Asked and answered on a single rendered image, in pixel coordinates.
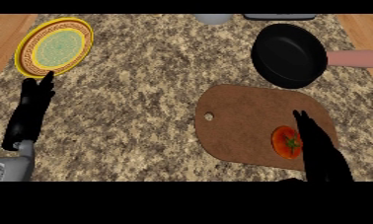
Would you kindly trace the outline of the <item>yellow patterned plate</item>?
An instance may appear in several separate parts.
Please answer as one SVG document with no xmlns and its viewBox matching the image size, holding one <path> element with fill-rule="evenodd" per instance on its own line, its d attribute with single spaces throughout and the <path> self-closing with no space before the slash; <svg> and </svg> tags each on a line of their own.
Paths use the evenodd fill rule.
<svg viewBox="0 0 373 224">
<path fill-rule="evenodd" d="M 15 67 L 26 77 L 41 79 L 50 71 L 62 75 L 84 59 L 93 46 L 87 21 L 63 17 L 40 24 L 22 38 L 15 51 Z"/>
</svg>

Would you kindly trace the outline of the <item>red tomato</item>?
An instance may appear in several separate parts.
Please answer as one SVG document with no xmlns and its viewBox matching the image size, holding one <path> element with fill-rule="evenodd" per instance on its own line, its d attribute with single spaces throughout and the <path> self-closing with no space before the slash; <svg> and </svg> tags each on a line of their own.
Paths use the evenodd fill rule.
<svg viewBox="0 0 373 224">
<path fill-rule="evenodd" d="M 296 159 L 302 153 L 301 135 L 289 126 L 279 126 L 271 134 L 271 145 L 276 153 L 284 159 Z"/>
</svg>

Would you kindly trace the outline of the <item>pale grey round object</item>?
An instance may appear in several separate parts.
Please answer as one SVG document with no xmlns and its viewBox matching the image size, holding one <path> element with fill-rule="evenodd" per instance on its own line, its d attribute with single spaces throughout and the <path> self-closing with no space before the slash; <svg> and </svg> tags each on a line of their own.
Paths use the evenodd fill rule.
<svg viewBox="0 0 373 224">
<path fill-rule="evenodd" d="M 193 16 L 206 25 L 221 25 L 231 19 L 231 14 L 194 14 Z"/>
</svg>

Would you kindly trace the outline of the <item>brown wooden cutting board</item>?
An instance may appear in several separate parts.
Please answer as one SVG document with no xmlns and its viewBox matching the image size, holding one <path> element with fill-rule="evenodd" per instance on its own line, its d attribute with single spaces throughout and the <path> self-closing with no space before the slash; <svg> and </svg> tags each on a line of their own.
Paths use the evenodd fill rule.
<svg viewBox="0 0 373 224">
<path fill-rule="evenodd" d="M 268 88 L 211 87 L 194 109 L 194 133 L 208 154 L 227 162 L 302 171 L 304 156 L 284 159 L 271 145 L 279 126 L 298 128 L 293 110 L 308 113 L 338 147 L 332 117 L 311 96 Z"/>
</svg>

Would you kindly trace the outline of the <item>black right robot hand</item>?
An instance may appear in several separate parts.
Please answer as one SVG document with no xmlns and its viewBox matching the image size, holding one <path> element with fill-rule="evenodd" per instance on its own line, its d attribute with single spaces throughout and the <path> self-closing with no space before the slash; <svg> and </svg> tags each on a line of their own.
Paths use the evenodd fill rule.
<svg viewBox="0 0 373 224">
<path fill-rule="evenodd" d="M 304 164 L 309 183 L 349 183 L 352 175 L 345 158 L 333 146 L 330 137 L 305 111 L 293 111 L 304 142 Z"/>
</svg>

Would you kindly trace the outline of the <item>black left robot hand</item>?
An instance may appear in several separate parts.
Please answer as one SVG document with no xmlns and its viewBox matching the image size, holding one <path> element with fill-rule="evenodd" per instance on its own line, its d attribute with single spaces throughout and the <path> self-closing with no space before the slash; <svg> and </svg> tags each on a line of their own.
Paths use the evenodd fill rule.
<svg viewBox="0 0 373 224">
<path fill-rule="evenodd" d="M 26 78 L 22 82 L 21 102 L 7 123 L 1 143 L 1 148 L 7 151 L 16 151 L 15 144 L 23 140 L 38 140 L 44 114 L 56 94 L 53 80 L 54 72 L 50 71 L 41 82 L 34 78 Z"/>
</svg>

